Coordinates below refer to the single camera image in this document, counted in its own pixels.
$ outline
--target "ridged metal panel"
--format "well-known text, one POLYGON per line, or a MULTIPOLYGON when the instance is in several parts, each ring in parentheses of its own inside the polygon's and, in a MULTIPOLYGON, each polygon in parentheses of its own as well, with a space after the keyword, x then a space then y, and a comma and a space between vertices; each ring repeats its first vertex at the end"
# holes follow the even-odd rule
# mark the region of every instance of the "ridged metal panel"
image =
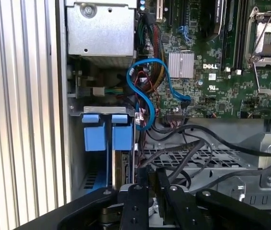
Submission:
POLYGON ((55 0, 0 0, 0 229, 64 204, 55 0))
POLYGON ((169 53, 169 74, 173 79, 192 79, 194 73, 194 53, 169 53))

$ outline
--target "expansion slot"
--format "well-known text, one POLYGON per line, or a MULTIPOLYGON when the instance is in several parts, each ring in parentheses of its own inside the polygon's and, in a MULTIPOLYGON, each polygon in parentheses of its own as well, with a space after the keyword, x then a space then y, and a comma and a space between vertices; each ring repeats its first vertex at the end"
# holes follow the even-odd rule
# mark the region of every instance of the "expansion slot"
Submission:
POLYGON ((161 22, 163 19, 163 0, 157 0, 156 20, 161 22))
POLYGON ((237 10, 237 31, 234 55, 235 69, 243 69, 247 19, 248 19, 248 0, 240 0, 237 10))
POLYGON ((179 26, 185 26, 188 8, 187 0, 180 0, 178 8, 179 8, 179 26))
POLYGON ((168 26, 173 26, 174 20, 175 20, 175 14, 174 14, 174 2, 175 0, 165 0, 165 6, 168 8, 168 11, 166 12, 166 19, 168 26))

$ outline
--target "motherboard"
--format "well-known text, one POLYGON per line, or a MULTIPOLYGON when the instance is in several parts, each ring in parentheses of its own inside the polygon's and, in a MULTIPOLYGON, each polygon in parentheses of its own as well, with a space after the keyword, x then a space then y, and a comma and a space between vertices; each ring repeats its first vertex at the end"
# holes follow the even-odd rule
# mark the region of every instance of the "motherboard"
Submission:
MULTIPOLYGON (((150 0, 146 10, 157 15, 173 88, 190 95, 190 106, 219 118, 271 110, 271 0, 150 0)), ((180 109, 167 81, 158 94, 162 115, 180 109)))

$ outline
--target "green circuit board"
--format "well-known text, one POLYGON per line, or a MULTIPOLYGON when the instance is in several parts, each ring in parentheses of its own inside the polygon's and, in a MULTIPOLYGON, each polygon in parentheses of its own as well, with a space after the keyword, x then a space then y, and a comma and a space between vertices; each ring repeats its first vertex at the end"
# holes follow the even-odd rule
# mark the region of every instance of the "green circuit board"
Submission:
MULTIPOLYGON (((181 34, 177 32, 179 27, 178 20, 174 20, 171 27, 168 26, 166 17, 159 23, 166 54, 184 50, 194 52, 194 78, 172 79, 173 87, 178 92, 191 96, 191 106, 204 105, 213 111, 218 118, 240 118, 241 111, 252 113, 261 108, 271 109, 271 96, 258 93, 253 68, 244 68, 242 75, 237 75, 234 70, 231 72, 224 71, 224 67, 232 66, 234 58, 237 35, 236 21, 238 17, 235 1, 232 1, 233 6, 227 11, 229 12, 227 16, 230 15, 232 19, 228 22, 230 24, 230 32, 226 34, 226 38, 222 32, 213 41, 203 41, 200 38, 201 3, 199 0, 188 0, 186 24, 188 25, 190 42, 186 43, 181 34), (223 54, 223 46, 227 46, 226 55, 223 54), (218 66, 218 68, 203 69, 203 64, 218 66), (216 78, 213 80, 209 79, 209 74, 215 74, 216 78)), ((248 1, 248 15, 254 6, 258 6, 261 10, 271 11, 271 0, 248 1)), ((172 10, 177 15, 177 18, 179 7, 179 1, 175 0, 172 10)), ((258 75, 261 87, 271 89, 271 68, 258 69, 258 75)), ((180 107, 180 103, 175 98, 172 98, 172 95, 169 93, 166 80, 159 86, 158 93, 160 95, 162 115, 180 107)), ((192 116, 206 117, 206 112, 196 111, 192 116)), ((268 117, 271 117, 271 114, 262 114, 262 118, 268 117)))

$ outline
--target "cpu socket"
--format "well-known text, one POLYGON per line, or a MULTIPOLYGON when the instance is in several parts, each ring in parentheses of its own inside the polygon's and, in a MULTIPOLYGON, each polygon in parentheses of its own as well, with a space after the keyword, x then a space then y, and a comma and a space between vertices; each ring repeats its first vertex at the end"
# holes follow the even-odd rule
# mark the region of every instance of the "cpu socket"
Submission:
POLYGON ((271 66, 271 11, 260 12, 254 7, 248 20, 245 43, 247 68, 254 68, 258 92, 271 96, 271 90, 262 89, 257 68, 271 66))

